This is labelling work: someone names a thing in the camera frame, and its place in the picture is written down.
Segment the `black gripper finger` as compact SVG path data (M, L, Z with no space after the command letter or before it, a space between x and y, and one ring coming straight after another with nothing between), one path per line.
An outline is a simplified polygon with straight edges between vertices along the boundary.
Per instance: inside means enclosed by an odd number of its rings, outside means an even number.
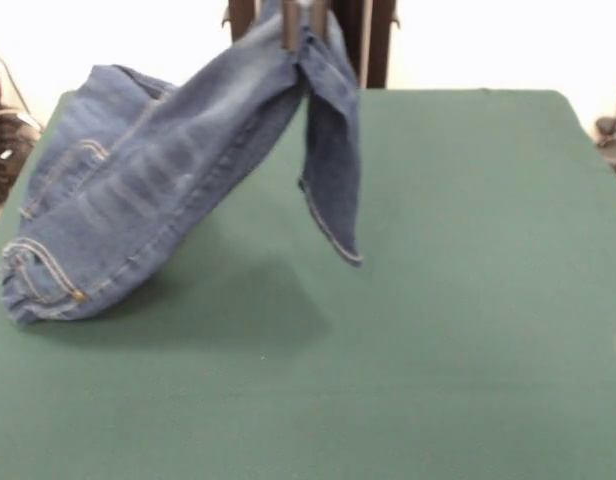
M285 50L297 50L301 27L301 6L296 0L283 0L281 7L283 20L282 46Z
M319 38L325 38L328 23L328 0L313 0L309 13L311 30Z

